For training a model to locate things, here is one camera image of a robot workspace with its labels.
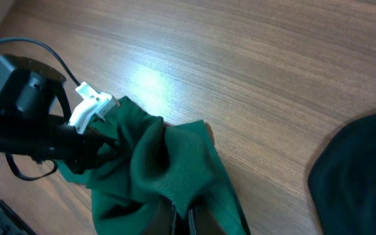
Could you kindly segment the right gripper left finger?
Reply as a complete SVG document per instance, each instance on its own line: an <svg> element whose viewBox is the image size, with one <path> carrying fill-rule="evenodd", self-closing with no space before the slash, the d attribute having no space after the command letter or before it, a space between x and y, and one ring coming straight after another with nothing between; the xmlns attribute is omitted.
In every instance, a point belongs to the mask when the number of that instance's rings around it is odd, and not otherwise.
<svg viewBox="0 0 376 235"><path fill-rule="evenodd" d="M177 213L173 203L169 199L161 197L142 235L174 235L176 217Z"/></svg>

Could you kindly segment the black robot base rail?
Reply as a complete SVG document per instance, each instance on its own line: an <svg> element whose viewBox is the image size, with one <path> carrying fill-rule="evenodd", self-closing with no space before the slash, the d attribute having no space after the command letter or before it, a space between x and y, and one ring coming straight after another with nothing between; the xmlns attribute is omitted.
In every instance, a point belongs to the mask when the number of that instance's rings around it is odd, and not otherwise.
<svg viewBox="0 0 376 235"><path fill-rule="evenodd" d="M37 235L3 200L0 200L0 235Z"/></svg>

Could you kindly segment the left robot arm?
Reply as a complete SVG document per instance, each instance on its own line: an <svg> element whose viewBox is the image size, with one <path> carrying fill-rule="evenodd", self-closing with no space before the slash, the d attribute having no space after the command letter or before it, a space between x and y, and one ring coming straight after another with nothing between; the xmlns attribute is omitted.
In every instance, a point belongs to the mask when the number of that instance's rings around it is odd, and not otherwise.
<svg viewBox="0 0 376 235"><path fill-rule="evenodd" d="M72 122L57 70L28 57L0 55L0 152L37 163L63 161L82 174L116 158L116 141Z"/></svg>

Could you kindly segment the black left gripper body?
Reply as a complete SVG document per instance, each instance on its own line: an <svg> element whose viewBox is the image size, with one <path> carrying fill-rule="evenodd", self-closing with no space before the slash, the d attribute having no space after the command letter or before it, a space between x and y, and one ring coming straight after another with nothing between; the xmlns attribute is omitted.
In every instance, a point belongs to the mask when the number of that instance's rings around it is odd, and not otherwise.
<svg viewBox="0 0 376 235"><path fill-rule="evenodd" d="M60 160L74 174L83 174L112 160L96 158L104 145L116 149L114 139L95 131L80 134L75 126L63 123L60 116L43 119L0 116L0 152L26 155L38 163Z"/></svg>

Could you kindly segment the dark green skirt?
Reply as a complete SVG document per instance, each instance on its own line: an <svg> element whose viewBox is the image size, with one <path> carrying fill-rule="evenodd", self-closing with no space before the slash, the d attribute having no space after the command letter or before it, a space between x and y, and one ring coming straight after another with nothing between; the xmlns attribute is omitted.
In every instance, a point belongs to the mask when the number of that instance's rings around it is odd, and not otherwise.
<svg viewBox="0 0 376 235"><path fill-rule="evenodd" d="M242 206L209 136L195 121L166 125L128 97L119 100L103 120L90 126L114 138L119 146L103 146L98 157L109 161L73 174L59 164L63 177L91 191L92 218L98 234L141 234L161 202L178 214L179 232L188 231L187 213L205 204L227 234L249 234Z"/></svg>

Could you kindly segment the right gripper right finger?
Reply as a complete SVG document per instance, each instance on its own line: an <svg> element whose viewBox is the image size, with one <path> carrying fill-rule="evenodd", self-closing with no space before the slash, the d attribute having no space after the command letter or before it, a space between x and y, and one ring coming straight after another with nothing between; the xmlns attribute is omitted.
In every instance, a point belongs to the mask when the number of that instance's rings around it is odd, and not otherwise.
<svg viewBox="0 0 376 235"><path fill-rule="evenodd" d="M198 204L187 213L190 235L225 235L207 204Z"/></svg>

